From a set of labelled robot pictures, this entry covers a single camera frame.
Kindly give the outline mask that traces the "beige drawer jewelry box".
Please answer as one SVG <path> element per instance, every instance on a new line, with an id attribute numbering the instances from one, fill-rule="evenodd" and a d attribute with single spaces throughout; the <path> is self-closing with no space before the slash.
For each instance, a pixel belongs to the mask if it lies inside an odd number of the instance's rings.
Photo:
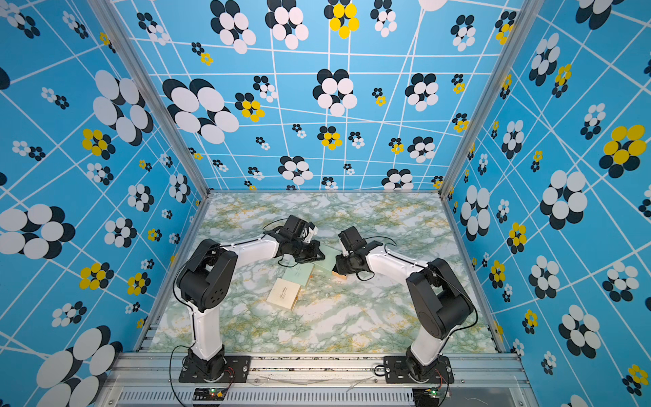
<path id="1" fill-rule="evenodd" d="M 302 286 L 298 283 L 278 278 L 271 288 L 266 302 L 284 310 L 292 310 L 298 299 Z"/>

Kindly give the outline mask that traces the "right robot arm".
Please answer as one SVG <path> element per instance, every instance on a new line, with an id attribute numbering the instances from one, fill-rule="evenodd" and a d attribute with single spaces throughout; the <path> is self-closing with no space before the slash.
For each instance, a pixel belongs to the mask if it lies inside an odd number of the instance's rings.
<path id="1" fill-rule="evenodd" d="M 449 263 L 443 259 L 420 263 L 395 254 L 385 244 L 361 237 L 355 227 L 340 232 L 338 237 L 342 253 L 336 256 L 336 273 L 345 276 L 369 272 L 393 278 L 408 288 L 420 330 L 406 352 L 406 366 L 415 381 L 430 379 L 437 372 L 451 336 L 476 313 Z"/>

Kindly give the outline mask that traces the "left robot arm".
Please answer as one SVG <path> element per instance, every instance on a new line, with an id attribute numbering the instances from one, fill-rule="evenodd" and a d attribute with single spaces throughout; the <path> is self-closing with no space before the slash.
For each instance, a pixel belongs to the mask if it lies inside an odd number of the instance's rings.
<path id="1" fill-rule="evenodd" d="M 227 359 L 220 337 L 219 305 L 227 296 L 237 268 L 290 255 L 298 264 L 325 259 L 315 240 L 317 227 L 290 215 L 285 224 L 260 237 L 235 244 L 205 239 L 176 278 L 175 297 L 191 317 L 193 343 L 183 360 L 181 383 L 244 383 L 249 357 Z"/>

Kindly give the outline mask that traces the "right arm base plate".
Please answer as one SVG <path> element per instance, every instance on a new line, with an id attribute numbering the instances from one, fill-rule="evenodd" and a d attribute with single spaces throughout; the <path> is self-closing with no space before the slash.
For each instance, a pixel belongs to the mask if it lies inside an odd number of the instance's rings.
<path id="1" fill-rule="evenodd" d="M 439 356 L 430 365 L 422 366 L 419 361 L 408 356 L 385 356 L 386 382 L 390 384 L 452 384 L 454 373 L 446 356 Z"/>

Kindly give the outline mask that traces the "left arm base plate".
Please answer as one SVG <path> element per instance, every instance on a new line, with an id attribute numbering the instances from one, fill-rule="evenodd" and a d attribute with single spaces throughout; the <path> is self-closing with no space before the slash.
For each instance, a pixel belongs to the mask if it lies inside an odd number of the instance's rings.
<path id="1" fill-rule="evenodd" d="M 246 383 L 252 358 L 248 355 L 217 354 L 209 361 L 195 355 L 183 359 L 180 383 Z"/>

